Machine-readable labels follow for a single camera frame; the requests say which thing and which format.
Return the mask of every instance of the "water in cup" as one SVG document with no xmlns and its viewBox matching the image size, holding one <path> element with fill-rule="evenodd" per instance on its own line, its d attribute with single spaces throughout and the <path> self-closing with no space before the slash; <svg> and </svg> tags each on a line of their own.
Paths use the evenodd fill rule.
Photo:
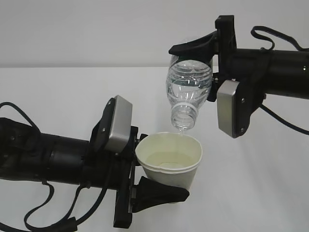
<svg viewBox="0 0 309 232">
<path fill-rule="evenodd" d="M 155 152 L 151 154 L 146 163 L 162 167 L 162 168 L 184 168 L 195 164 L 195 161 L 188 155 L 173 151 L 173 152 Z"/>
</svg>

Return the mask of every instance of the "water bottle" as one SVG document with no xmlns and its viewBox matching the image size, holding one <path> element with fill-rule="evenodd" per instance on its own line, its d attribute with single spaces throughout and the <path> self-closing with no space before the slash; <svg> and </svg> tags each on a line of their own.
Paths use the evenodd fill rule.
<svg viewBox="0 0 309 232">
<path fill-rule="evenodd" d="M 211 64 L 181 60 L 172 56 L 166 91 L 171 109 L 171 123 L 180 131 L 194 127 L 198 110 L 207 99 L 212 84 Z"/>
</svg>

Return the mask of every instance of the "white paper cup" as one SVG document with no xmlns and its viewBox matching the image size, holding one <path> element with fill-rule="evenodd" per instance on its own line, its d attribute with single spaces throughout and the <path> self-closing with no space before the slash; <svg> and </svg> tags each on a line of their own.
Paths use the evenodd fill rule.
<svg viewBox="0 0 309 232">
<path fill-rule="evenodd" d="M 191 136 L 162 132 L 144 138 L 135 153 L 149 179 L 189 190 L 202 146 Z"/>
</svg>

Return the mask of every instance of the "cup rim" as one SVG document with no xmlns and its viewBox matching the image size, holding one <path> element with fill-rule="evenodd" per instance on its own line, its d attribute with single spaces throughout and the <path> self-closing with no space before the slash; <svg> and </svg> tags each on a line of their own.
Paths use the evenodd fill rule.
<svg viewBox="0 0 309 232">
<path fill-rule="evenodd" d="M 179 135 L 179 133 L 175 133 L 175 132 L 167 132 L 167 131 L 166 132 L 158 132 L 158 133 L 152 133 L 152 134 L 148 135 L 143 140 L 146 140 L 149 136 L 156 135 L 156 134 L 176 134 L 176 135 Z M 140 143 L 143 140 L 135 148 L 135 151 L 134 151 L 135 152 L 135 156 L 136 156 L 137 160 L 139 161 L 139 163 L 141 164 L 141 166 L 143 168 L 146 168 L 146 169 L 148 169 L 150 171 L 153 171 L 153 172 L 160 172 L 160 173 L 166 173 L 166 174 L 180 174 L 180 173 L 189 172 L 189 171 L 197 168 L 197 166 L 200 164 L 200 162 L 202 160 L 202 157 L 203 157 L 203 147 L 202 147 L 202 144 L 200 143 L 200 141 L 197 140 L 196 138 L 194 138 L 193 136 L 187 135 L 187 134 L 183 134 L 183 136 L 186 136 L 186 137 L 194 139 L 197 142 L 197 144 L 199 145 L 199 147 L 201 148 L 201 155 L 200 155 L 198 161 L 195 164 L 193 164 L 193 165 L 190 165 L 190 166 L 184 167 L 184 168 L 164 168 L 164 167 L 159 167 L 159 166 L 154 166 L 154 165 L 146 164 L 146 163 L 140 161 L 139 157 L 136 154 L 136 149 L 137 149 L 137 147 L 140 145 Z"/>
</svg>

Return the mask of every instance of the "white background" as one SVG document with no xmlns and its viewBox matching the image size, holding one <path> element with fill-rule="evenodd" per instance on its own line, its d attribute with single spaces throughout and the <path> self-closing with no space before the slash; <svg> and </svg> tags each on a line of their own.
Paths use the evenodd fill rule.
<svg viewBox="0 0 309 232">
<path fill-rule="evenodd" d="M 175 131 L 165 95 L 167 68 L 0 69 L 0 100 L 19 105 L 42 132 L 88 140 L 110 97 L 133 103 L 132 124 L 142 133 Z M 268 96 L 265 104 L 309 129 L 309 101 Z M 20 120 L 9 107 L 1 116 Z M 309 137 L 284 127 L 262 110 L 247 133 L 232 139 L 218 129 L 216 104 L 206 102 L 188 132 L 201 141 L 204 158 L 190 197 L 133 215 L 128 232 L 306 232 L 309 231 Z M 136 179 L 143 174 L 138 168 Z M 30 218 L 36 226 L 60 219 L 76 186 L 55 184 L 52 201 Z M 40 183 L 0 181 L 0 221 L 19 228 L 23 216 L 47 197 Z M 77 218 L 99 189 L 83 190 Z M 79 231 L 120 232 L 112 227 L 115 192 Z"/>
<path fill-rule="evenodd" d="M 167 66 L 168 50 L 235 15 L 238 46 L 264 25 L 309 46 L 308 0 L 0 0 L 0 67 Z M 278 49 L 290 49 L 276 40 Z"/>
</svg>

